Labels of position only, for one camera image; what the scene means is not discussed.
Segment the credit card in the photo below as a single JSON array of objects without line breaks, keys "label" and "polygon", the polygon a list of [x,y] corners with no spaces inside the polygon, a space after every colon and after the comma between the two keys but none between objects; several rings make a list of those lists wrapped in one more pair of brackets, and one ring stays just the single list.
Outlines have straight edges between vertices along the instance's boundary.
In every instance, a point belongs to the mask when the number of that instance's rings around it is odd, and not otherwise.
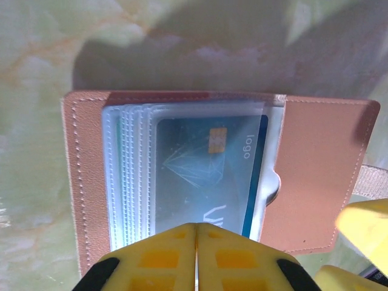
[{"label": "credit card", "polygon": [[258,174],[260,165],[254,165],[261,164],[264,149],[263,142],[257,148],[261,118],[171,118],[158,123],[156,233],[186,222],[209,222],[242,234],[252,171]]}]

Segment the card chip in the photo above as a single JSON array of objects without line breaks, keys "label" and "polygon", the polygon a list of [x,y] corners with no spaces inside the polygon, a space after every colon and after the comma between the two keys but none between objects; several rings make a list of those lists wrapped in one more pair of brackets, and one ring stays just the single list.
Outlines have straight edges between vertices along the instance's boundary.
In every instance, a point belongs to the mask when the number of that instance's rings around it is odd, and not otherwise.
[{"label": "card chip", "polygon": [[226,127],[210,129],[209,153],[223,153],[226,145]]}]

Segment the wallet flap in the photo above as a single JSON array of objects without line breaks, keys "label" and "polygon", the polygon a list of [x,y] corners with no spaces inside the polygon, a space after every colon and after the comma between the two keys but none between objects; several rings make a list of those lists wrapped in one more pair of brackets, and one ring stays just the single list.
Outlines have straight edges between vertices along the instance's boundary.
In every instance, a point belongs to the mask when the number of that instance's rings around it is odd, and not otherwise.
[{"label": "wallet flap", "polygon": [[[62,117],[82,274],[110,251],[102,108],[241,95],[278,101],[278,95],[260,93],[147,91],[72,92],[64,98]],[[350,198],[380,106],[374,101],[288,96],[285,107],[275,167],[281,188],[266,210],[261,242],[294,254],[329,250],[336,235],[333,222]]]},{"label": "wallet flap", "polygon": [[288,96],[260,242],[294,255],[334,247],[335,218],[356,183],[380,105]]}]

